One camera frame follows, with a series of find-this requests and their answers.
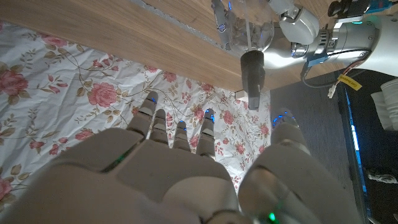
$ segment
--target white fabric with flowers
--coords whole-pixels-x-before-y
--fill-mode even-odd
[[[238,189],[270,141],[268,93],[259,111],[249,111],[232,91],[0,21],[0,211],[63,151],[125,128],[150,91],[167,113],[170,145],[183,120],[192,152],[204,110],[215,111],[216,160]]]

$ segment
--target robotic hand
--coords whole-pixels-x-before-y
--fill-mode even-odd
[[[360,223],[348,193],[309,155],[287,111],[274,120],[272,145],[247,172],[238,199],[213,160],[213,111],[205,113],[195,155],[184,122],[169,148],[156,101],[149,93],[127,130],[95,134],[41,168],[2,222]]]

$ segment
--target yellow tag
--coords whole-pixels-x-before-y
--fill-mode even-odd
[[[348,77],[348,76],[346,76],[346,75],[343,75],[343,74],[341,74],[341,75],[337,78],[337,80],[339,80],[339,81],[341,81],[341,82],[343,82],[343,83],[349,85],[349,87],[353,88],[353,89],[356,90],[356,91],[358,91],[358,90],[362,87],[362,85],[359,84],[357,81],[355,81],[355,80],[353,80],[352,78],[350,78],[350,77]]]

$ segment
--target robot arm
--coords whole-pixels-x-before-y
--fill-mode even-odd
[[[318,19],[293,0],[270,0],[272,10],[279,17],[279,26],[287,40],[303,45],[311,44],[319,32]]]

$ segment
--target white object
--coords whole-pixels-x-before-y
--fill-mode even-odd
[[[392,122],[392,128],[398,131],[398,79],[381,85],[381,90]]]
[[[235,99],[243,101],[243,102],[248,102],[249,101],[248,93],[246,93],[244,90],[237,91],[235,93]]]
[[[319,33],[318,19],[303,7],[293,21],[289,19],[282,20],[279,25],[290,42],[299,44],[312,44]]]
[[[386,108],[386,102],[384,102],[383,92],[372,93],[371,96],[373,98],[381,126],[384,130],[392,131],[392,122]]]
[[[329,99],[333,98],[333,95],[335,94],[335,91],[336,91],[336,84],[334,84],[333,86],[331,86],[329,88],[329,93],[328,93]]]
[[[393,16],[369,16],[364,22],[372,22],[379,29],[379,38],[372,54],[357,68],[373,70],[398,77],[396,58],[398,52],[398,14]]]

